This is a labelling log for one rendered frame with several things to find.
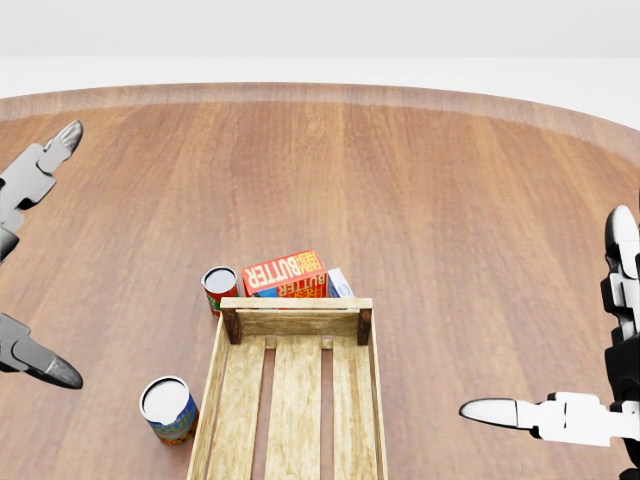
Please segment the wooden slat tray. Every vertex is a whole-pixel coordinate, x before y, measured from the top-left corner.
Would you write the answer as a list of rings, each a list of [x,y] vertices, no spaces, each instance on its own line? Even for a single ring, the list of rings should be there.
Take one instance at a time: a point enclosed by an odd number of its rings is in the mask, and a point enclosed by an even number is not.
[[[264,357],[275,353],[265,480],[319,480],[322,353],[332,353],[333,478],[388,480],[373,302],[227,297],[186,480],[248,479]]]

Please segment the red and green tin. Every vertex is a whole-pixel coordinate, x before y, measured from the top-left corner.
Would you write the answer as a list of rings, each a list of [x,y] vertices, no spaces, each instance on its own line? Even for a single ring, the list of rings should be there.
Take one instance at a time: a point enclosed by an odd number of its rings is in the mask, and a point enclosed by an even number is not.
[[[221,300],[226,297],[238,297],[238,278],[228,266],[216,266],[208,270],[201,278],[211,313],[219,318]]]

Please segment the blue and orange soup tin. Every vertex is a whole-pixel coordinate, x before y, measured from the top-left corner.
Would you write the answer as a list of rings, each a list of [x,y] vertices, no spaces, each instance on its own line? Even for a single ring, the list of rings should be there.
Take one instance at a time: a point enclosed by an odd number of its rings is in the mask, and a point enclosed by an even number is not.
[[[180,377],[168,375],[149,383],[141,393],[139,411],[165,444],[183,443],[196,433],[199,410]]]

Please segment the white and blue box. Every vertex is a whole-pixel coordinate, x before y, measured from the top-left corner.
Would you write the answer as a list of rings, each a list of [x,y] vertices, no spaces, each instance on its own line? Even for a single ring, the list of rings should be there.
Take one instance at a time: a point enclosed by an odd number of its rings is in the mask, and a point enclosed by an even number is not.
[[[340,268],[330,269],[327,275],[328,292],[331,298],[355,298],[355,294]]]

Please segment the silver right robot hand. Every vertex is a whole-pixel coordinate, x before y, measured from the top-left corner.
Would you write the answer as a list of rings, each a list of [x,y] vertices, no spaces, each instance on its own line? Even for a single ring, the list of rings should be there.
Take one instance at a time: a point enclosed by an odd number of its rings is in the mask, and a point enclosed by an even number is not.
[[[613,438],[621,438],[634,466],[619,480],[640,480],[640,225],[620,205],[609,213],[604,235],[609,272],[600,283],[603,307],[619,323],[604,352],[614,402],[605,406],[594,394],[554,392],[537,403],[475,399],[464,403],[459,415],[527,430],[544,441],[608,447]]]

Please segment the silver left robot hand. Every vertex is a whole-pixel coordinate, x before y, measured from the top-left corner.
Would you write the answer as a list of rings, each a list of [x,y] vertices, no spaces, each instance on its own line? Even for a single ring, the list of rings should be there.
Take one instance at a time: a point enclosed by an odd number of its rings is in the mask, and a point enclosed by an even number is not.
[[[54,173],[77,149],[83,125],[76,120],[45,144],[28,146],[0,173],[0,264],[19,243],[22,212],[40,203],[56,185]],[[31,338],[31,329],[0,313],[0,371],[26,373],[58,387],[80,390],[84,381],[67,360]]]

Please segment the red butter box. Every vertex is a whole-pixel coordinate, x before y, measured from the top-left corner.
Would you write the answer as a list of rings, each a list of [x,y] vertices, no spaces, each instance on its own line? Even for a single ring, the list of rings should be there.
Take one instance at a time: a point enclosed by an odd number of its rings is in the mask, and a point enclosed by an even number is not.
[[[325,298],[328,274],[314,249],[265,261],[242,270],[247,297]]]

